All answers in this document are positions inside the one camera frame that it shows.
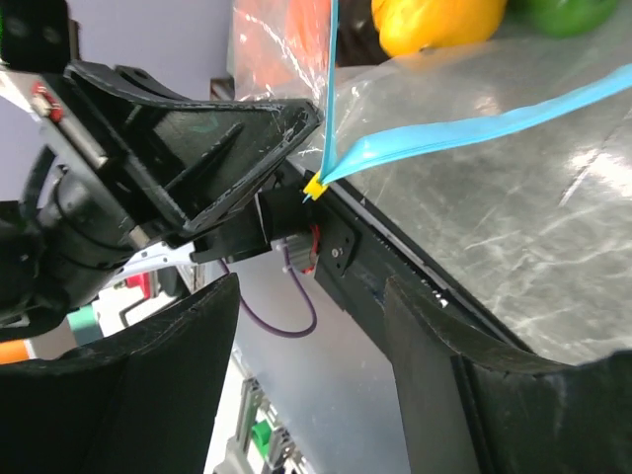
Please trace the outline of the orange tangerine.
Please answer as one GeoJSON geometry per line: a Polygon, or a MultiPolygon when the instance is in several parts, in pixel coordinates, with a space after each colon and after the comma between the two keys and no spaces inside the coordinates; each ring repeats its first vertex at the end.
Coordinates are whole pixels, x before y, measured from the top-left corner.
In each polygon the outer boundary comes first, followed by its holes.
{"type": "Polygon", "coordinates": [[[235,1],[238,94],[319,97],[327,82],[330,21],[329,1],[235,1]]]}

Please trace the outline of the yellow orange persimmon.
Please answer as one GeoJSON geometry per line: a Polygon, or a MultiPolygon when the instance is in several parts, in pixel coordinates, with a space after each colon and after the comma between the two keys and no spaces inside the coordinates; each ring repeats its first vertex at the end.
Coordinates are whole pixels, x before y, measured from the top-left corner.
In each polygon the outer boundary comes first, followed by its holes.
{"type": "Polygon", "coordinates": [[[505,0],[373,0],[371,15],[381,48],[396,57],[488,40],[506,8],[505,0]]]}

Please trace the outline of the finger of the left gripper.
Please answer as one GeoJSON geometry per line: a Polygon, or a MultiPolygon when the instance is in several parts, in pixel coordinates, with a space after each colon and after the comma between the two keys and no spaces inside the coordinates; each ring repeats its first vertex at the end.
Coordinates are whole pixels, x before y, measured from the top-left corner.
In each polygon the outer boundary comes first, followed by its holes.
{"type": "Polygon", "coordinates": [[[321,121],[308,99],[199,101],[128,66],[75,61],[64,81],[115,196],[149,235],[226,220],[321,121]]]}

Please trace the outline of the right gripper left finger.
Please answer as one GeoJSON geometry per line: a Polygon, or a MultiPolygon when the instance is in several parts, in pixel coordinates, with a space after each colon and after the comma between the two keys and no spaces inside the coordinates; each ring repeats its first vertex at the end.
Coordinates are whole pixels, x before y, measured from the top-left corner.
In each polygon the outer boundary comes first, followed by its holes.
{"type": "Polygon", "coordinates": [[[5,473],[203,471],[239,312],[223,276],[112,336],[1,369],[5,473]]]}

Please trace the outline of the dark purple mangosteen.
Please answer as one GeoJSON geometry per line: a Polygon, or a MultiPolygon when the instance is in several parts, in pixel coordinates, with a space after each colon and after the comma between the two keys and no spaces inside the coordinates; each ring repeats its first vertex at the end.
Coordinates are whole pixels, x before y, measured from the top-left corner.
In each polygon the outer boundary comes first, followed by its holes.
{"type": "Polygon", "coordinates": [[[337,29],[336,65],[378,65],[389,59],[381,48],[370,0],[341,0],[337,29]]]}

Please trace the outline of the green lime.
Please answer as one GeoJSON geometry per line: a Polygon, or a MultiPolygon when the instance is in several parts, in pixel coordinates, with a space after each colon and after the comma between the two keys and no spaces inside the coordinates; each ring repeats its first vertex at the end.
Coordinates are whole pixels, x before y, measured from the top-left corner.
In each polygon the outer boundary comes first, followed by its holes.
{"type": "Polygon", "coordinates": [[[510,10],[542,34],[568,38],[589,33],[616,11],[617,0],[510,1],[510,10]]]}

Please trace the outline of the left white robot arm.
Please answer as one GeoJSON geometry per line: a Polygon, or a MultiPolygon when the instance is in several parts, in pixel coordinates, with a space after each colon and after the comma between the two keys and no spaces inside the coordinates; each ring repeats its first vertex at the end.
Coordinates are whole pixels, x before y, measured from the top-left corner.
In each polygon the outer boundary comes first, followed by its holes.
{"type": "Polygon", "coordinates": [[[103,288],[192,261],[319,125],[312,102],[196,101],[79,57],[63,1],[1,5],[1,95],[45,144],[1,205],[1,337],[56,328],[103,288]]]}

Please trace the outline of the clear blue-zipper zip bag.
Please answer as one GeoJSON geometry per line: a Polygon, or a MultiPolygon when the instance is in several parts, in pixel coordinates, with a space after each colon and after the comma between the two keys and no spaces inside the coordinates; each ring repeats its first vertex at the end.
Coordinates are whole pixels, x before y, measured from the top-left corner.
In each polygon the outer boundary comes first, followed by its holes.
{"type": "Polygon", "coordinates": [[[339,2],[331,3],[329,65],[312,100],[324,122],[305,147],[304,187],[319,198],[336,181],[392,162],[512,135],[631,86],[631,5],[595,30],[542,34],[507,8],[487,40],[389,56],[378,65],[336,65],[339,2]]]}

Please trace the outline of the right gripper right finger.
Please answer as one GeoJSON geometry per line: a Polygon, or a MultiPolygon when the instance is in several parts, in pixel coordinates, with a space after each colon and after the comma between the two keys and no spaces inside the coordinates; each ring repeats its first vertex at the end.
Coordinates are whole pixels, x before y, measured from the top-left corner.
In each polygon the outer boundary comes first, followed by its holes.
{"type": "Polygon", "coordinates": [[[415,473],[627,473],[631,354],[567,365],[448,315],[393,277],[385,332],[415,473]]]}

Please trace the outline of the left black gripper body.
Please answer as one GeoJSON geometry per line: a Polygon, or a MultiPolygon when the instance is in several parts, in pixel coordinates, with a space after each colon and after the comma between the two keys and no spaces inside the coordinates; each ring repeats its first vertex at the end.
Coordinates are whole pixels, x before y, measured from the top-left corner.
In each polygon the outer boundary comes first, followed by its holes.
{"type": "Polygon", "coordinates": [[[55,136],[17,200],[1,204],[1,323],[56,326],[131,257],[73,139],[79,121],[53,97],[77,33],[64,1],[1,4],[1,96],[55,136]]]}

